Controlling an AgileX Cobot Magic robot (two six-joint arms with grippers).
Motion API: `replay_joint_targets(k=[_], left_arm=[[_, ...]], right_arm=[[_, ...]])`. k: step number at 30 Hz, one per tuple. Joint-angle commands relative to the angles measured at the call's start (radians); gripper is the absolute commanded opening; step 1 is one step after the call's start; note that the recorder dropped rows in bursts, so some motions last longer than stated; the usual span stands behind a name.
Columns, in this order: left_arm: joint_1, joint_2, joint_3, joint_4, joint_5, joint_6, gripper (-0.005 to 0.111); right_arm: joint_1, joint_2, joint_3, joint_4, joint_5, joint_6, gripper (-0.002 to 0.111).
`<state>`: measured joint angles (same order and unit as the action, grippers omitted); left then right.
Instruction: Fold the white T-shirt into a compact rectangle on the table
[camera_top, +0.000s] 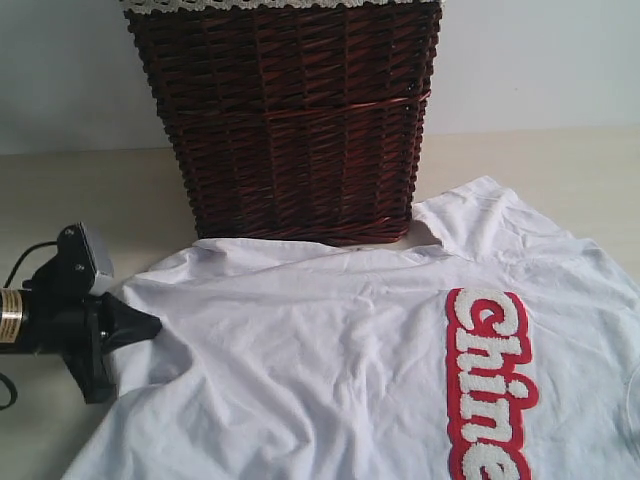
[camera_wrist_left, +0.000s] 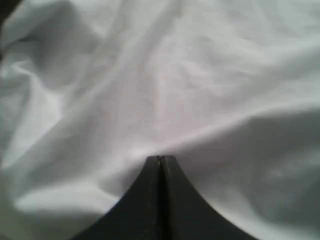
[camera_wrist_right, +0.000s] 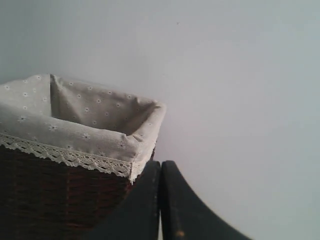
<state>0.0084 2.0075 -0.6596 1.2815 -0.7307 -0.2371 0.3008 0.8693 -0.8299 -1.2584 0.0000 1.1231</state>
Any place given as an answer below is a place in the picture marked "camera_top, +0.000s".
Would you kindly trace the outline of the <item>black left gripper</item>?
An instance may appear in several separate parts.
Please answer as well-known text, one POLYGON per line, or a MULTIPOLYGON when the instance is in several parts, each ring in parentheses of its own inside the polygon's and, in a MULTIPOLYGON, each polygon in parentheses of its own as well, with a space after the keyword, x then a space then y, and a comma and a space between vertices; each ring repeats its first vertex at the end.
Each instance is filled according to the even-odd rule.
POLYGON ((19 352, 59 356, 85 402, 98 404, 115 390, 104 354, 153 340, 162 323, 111 293, 95 296, 89 290, 82 273, 65 273, 54 259, 39 267, 20 290, 27 314, 19 333, 19 352))

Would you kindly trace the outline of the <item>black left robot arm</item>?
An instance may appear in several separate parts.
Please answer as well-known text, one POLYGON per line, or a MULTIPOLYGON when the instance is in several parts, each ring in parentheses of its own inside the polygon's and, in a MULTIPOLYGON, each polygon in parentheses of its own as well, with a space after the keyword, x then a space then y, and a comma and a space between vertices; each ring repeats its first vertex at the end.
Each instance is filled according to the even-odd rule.
POLYGON ((95 295, 41 267, 21 289, 1 290, 1 353, 57 355, 87 404, 108 400, 115 390, 105 362, 111 352, 154 339, 160 319, 113 294, 95 295))

